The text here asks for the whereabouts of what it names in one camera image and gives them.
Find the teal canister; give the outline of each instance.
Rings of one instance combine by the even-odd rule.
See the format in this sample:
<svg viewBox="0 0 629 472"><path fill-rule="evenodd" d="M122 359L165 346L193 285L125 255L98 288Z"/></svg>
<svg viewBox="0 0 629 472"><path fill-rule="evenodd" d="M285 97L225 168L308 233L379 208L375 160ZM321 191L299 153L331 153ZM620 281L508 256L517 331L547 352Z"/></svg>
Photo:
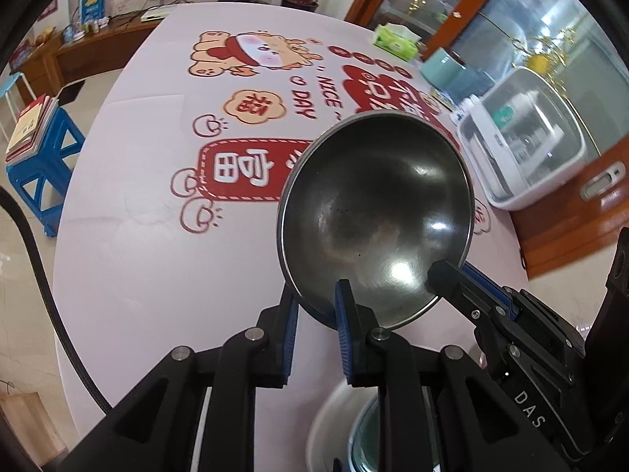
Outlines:
<svg viewBox="0 0 629 472"><path fill-rule="evenodd" d="M438 90L445 90L461 71L465 71L465 65L453 51L439 48L419 71L430 85Z"/></svg>

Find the cartoon lion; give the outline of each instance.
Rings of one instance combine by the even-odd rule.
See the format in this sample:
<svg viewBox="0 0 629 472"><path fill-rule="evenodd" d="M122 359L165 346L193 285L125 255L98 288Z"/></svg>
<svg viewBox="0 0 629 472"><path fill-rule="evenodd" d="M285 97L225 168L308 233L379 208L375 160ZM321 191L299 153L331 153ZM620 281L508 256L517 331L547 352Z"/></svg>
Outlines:
<svg viewBox="0 0 629 472"><path fill-rule="evenodd" d="M295 69L323 60L310 53L305 41L286 39L281 35L250 32L231 35L227 32L205 32L194 45L190 57L195 60L189 69L194 76L219 76L230 71L235 76L255 76L254 67Z"/></svg>

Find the silver bolt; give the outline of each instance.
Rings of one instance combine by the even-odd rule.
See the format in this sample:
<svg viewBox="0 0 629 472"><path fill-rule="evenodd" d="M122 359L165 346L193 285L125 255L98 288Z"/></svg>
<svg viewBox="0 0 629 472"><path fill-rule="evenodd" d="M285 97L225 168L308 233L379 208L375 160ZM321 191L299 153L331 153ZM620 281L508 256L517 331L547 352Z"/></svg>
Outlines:
<svg viewBox="0 0 629 472"><path fill-rule="evenodd" d="M249 340L260 340L264 337L264 330L254 326L245 332L245 337Z"/></svg>
<svg viewBox="0 0 629 472"><path fill-rule="evenodd" d="M386 328L377 327L371 331L371 337L376 340L387 340L391 337L391 333Z"/></svg>
<svg viewBox="0 0 629 472"><path fill-rule="evenodd" d="M445 356L451 360L460 360L463 358L463 350L458 346L446 346Z"/></svg>
<svg viewBox="0 0 629 472"><path fill-rule="evenodd" d="M188 346L177 346L171 351L171 357L177 362L187 359L190 356L191 349Z"/></svg>

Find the clear plastic storage box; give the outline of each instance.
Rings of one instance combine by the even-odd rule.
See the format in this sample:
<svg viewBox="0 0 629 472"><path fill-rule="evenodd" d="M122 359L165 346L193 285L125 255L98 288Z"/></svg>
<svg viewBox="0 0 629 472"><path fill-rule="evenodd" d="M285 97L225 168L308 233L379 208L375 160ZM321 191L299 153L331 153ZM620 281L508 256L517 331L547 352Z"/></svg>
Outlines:
<svg viewBox="0 0 629 472"><path fill-rule="evenodd" d="M562 186L586 161L583 133L567 103L524 67L471 108L458 137L489 202L509 211Z"/></svg>

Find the bowl rim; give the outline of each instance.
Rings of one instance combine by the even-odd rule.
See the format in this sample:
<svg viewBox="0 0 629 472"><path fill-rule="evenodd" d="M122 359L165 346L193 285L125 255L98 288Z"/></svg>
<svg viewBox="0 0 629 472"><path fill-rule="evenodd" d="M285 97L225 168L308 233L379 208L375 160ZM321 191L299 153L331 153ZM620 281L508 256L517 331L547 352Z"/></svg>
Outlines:
<svg viewBox="0 0 629 472"><path fill-rule="evenodd" d="M465 240L465 247L463 249L461 259L458 263L459 267L463 266L463 263L465 263L467 254L469 253L470 245L472 243L472 237L474 236L474 212L475 212L475 207L476 207L476 199L474 198L474 185L473 185L472 177L470 176L469 169L467 168L467 164L465 163L461 152L456 148L456 146L450 140L448 140L448 138L441 131L439 131L439 129L437 129L433 124L431 124L425 119L422 119L421 117L418 117L416 115L406 113L400 110L372 110L372 111L367 111L367 112L361 112L338 122L337 124L329 128L327 131L319 135L319 137L317 137L315 140L313 140L313 142L306 148L306 150L300 156L295 166L292 168L291 173L286 178L286 181L284 183L284 188L282 189L282 195L280 197L279 206L278 206L278 218L276 221L276 243L278 246L278 258L279 258L280 268L282 269L282 274L284 275L284 280L286 284L291 289L293 296L297 299L300 306L302 306L304 310L310 316L312 316L314 319L324 324L325 326L332 328L333 330L336 329L336 321L328 321L328 318L326 318L324 314L319 312L313 305L309 304L306 301L306 298L304 298L304 296L301 294L288 268L286 254L285 254L285 246L284 246L284 220L286 217L286 208L288 205L288 200L291 196L292 188L294 187L295 181L297 180L301 170L303 169L308 159L315 153L317 149L319 149L320 146L322 146L322 144L326 140L328 140L328 138L330 138L332 135L335 135L337 132L339 132L339 130L344 129L349 124L352 124L355 121L361 121L364 119L382 117L382 116L395 116L395 117L400 117L400 118L406 118L411 121L416 121L418 124L426 125L432 128L432 130L445 143L448 144L448 146L454 152L458 160L458 163L463 171L463 174L465 175L467 187L470 190L470 222L469 222L469 228L467 230L467 238ZM408 318L405 318L402 321L397 321L395 324L390 324L383 327L388 330L395 330L396 328L405 326L408 323L411 323L412 321L419 318L421 315L426 314L426 312L429 311L432 307L434 307L437 301L439 301L440 299L441 299L440 296L434 296L432 300L430 300L430 302L424 305L421 309L419 309L413 315L409 316Z"/></svg>

